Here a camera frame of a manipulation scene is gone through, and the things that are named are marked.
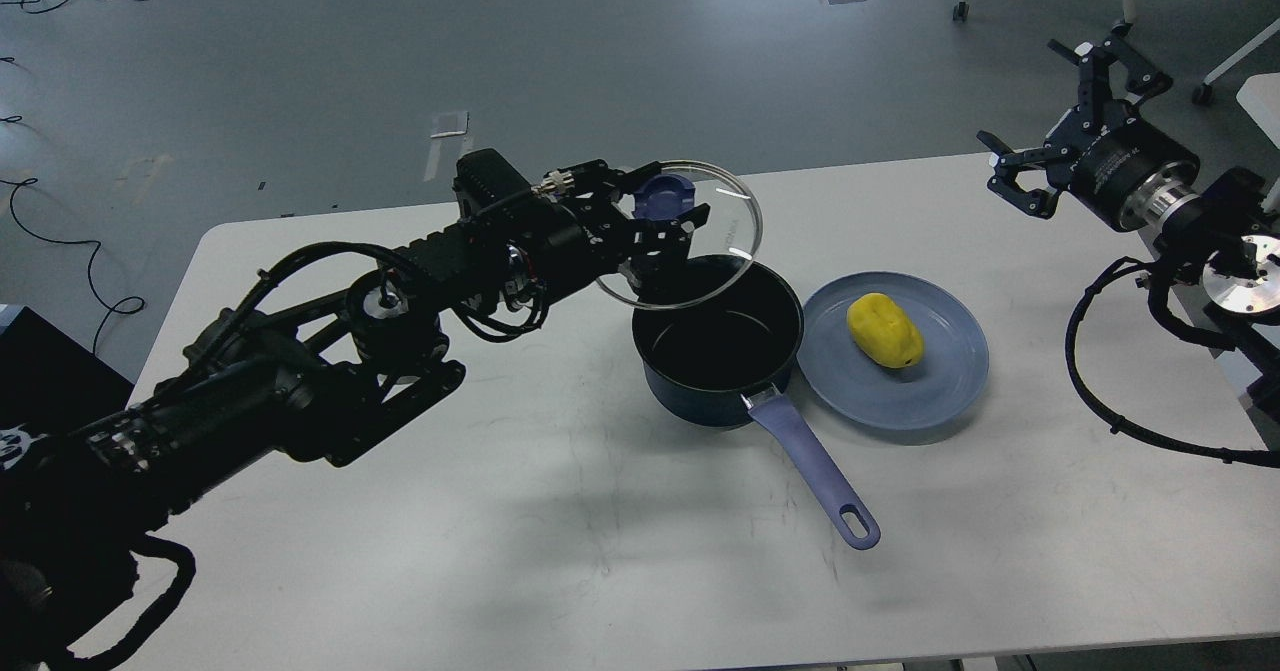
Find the caster wheel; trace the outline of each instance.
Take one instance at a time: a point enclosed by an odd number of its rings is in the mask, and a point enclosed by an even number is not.
[[[1192,102],[1197,106],[1208,106],[1213,101],[1213,87],[1202,83],[1192,90]]]

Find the yellow potato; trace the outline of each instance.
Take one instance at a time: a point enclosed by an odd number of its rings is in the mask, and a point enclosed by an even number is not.
[[[845,315],[854,343],[887,369],[915,366],[924,357],[924,337],[906,311],[883,293],[868,293]]]

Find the saucepan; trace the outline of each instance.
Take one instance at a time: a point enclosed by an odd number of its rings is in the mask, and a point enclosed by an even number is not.
[[[678,310],[636,310],[631,332],[645,379],[676,416],[704,426],[755,420],[781,443],[840,535],[856,549],[876,546],[879,525],[783,394],[804,338],[804,310],[782,277],[741,257],[692,257],[677,282],[684,297],[727,289]],[[849,517],[861,529],[856,533]]]

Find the black box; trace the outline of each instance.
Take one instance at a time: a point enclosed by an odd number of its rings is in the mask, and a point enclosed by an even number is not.
[[[124,408],[133,384],[27,306],[0,305],[0,432],[67,433]]]

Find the handle hole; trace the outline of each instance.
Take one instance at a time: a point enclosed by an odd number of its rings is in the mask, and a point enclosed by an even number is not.
[[[840,517],[845,520],[845,524],[849,526],[849,530],[852,531],[856,538],[865,539],[867,537],[872,535],[870,526],[868,526],[867,522],[863,521],[863,517],[858,512],[858,507],[854,506],[852,503],[846,503],[844,507],[841,507]]]

